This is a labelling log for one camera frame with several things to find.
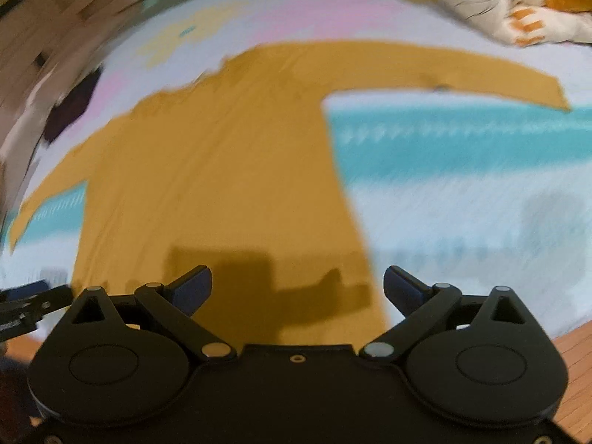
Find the mustard yellow shirt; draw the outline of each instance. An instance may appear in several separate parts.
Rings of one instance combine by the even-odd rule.
[[[240,346],[343,343],[385,330],[386,300],[342,193],[322,100],[434,88],[567,108],[557,81],[461,51],[374,42],[257,47],[142,100],[75,147],[23,204],[88,182],[72,285],[131,293],[211,267],[195,318]]]

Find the bed sheet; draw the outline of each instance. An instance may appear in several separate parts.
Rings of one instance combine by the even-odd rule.
[[[447,91],[336,94],[324,111],[352,213],[381,285],[397,264],[468,293],[510,285],[551,336],[592,319],[592,52],[488,40],[432,0],[147,0],[114,45],[87,112],[38,156],[25,197],[76,144],[143,97],[194,81],[261,43],[373,39],[497,56],[559,78],[574,110]],[[155,12],[168,2],[174,7]],[[84,185],[47,201],[10,252],[0,286],[67,282]],[[394,324],[401,315],[386,306]],[[57,319],[40,326],[42,339]]]

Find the wooden floor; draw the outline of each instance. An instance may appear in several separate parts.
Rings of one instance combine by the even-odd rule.
[[[592,440],[592,322],[555,340],[569,385],[555,420],[580,442]]]

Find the shirt sleeve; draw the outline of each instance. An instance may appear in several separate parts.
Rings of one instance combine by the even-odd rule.
[[[568,110],[555,77],[533,68],[444,48],[368,41],[278,46],[283,71],[321,98],[336,91],[389,88],[446,88],[507,97]]]
[[[35,211],[45,200],[81,184],[91,177],[104,155],[106,146],[115,138],[117,131],[118,125],[115,121],[107,124],[85,142],[72,148],[57,167],[45,177],[41,185],[23,202],[10,228],[8,237],[11,249],[14,249]]]

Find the pink pattern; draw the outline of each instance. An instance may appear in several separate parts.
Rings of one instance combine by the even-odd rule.
[[[395,0],[287,0],[253,16],[253,44],[351,38],[393,26],[401,8]]]

